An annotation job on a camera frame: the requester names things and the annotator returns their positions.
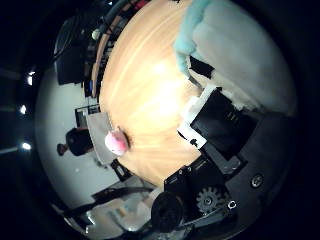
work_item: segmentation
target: pink ball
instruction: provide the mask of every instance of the pink ball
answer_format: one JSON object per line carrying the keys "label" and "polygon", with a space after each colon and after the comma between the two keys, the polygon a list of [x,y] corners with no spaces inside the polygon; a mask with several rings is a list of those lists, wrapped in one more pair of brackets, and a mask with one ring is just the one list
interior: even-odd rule
{"label": "pink ball", "polygon": [[104,139],[106,147],[118,156],[122,156],[128,150],[128,141],[121,130],[109,131]]}

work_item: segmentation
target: screw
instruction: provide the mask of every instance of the screw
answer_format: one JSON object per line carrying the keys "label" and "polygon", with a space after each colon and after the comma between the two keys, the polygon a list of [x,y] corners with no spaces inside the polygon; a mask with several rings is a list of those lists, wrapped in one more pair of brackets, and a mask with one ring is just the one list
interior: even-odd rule
{"label": "screw", "polygon": [[236,202],[233,201],[233,200],[228,203],[228,208],[229,208],[229,209],[233,209],[233,208],[235,208],[236,206],[237,206],[237,204],[236,204]]}
{"label": "screw", "polygon": [[251,186],[253,188],[258,188],[262,185],[263,183],[263,176],[261,174],[256,174],[252,179],[251,179]]}

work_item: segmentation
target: wooden table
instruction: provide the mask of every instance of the wooden table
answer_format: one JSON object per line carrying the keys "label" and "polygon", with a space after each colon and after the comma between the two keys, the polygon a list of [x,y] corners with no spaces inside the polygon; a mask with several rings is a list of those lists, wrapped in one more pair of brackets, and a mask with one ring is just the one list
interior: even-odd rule
{"label": "wooden table", "polygon": [[191,3],[153,0],[120,35],[103,77],[100,106],[131,149],[119,161],[157,186],[200,153],[177,133],[180,112],[197,88],[178,70],[173,42]]}

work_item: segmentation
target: black gear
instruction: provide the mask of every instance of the black gear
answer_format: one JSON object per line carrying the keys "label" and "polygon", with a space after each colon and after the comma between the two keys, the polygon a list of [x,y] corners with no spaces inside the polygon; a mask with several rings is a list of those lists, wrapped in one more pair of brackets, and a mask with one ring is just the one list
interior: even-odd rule
{"label": "black gear", "polygon": [[225,194],[217,188],[203,188],[197,197],[197,207],[200,212],[208,214],[223,205],[225,201]]}

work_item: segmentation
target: ceiling light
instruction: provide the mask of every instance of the ceiling light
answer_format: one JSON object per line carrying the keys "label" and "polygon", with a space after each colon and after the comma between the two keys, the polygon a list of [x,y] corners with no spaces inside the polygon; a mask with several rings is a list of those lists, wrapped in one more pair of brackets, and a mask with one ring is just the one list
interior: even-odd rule
{"label": "ceiling light", "polygon": [[27,111],[26,106],[25,106],[25,105],[22,105],[22,106],[20,107],[20,112],[24,115],[24,114],[26,114],[26,111]]}
{"label": "ceiling light", "polygon": [[28,84],[32,86],[32,76],[28,76],[27,80],[28,80]]}
{"label": "ceiling light", "polygon": [[22,143],[21,147],[25,150],[31,150],[31,145],[29,143]]}

